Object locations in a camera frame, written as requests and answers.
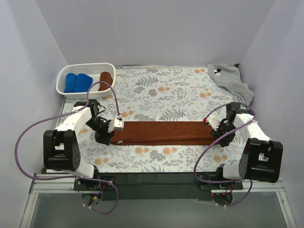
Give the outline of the brown towel pile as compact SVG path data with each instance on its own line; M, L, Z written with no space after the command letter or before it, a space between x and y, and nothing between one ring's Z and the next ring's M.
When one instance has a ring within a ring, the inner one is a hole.
M215 141L212 127L202 122L138 121L125 122L115 130L113 145L210 145Z

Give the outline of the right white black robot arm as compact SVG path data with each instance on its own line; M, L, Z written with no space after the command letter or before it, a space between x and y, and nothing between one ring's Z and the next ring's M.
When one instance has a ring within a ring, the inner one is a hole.
M237 129L246 143L238 163L221 164L216 170L215 184L225 189L232 180L248 179L275 183L279 179L283 145L271 140L254 120L254 112L242 103L231 102L225 105L226 117L222 120L208 114L207 123L211 125L211 135L221 140L221 147L229 146Z

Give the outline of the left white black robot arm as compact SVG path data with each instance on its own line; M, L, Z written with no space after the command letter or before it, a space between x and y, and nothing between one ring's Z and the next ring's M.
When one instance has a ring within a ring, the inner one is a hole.
M54 130L45 131L43 161L48 171L85 177L85 185L91 190L96 190L101 184L101 178L97 175L98 169L81 159L77 136L87 125L95 132L95 140L98 143L109 145L110 138L114 136L115 124L120 120L107 120L99 116L101 105L95 99L90 99L87 107L85 104L86 102L76 102L73 113L62 124Z

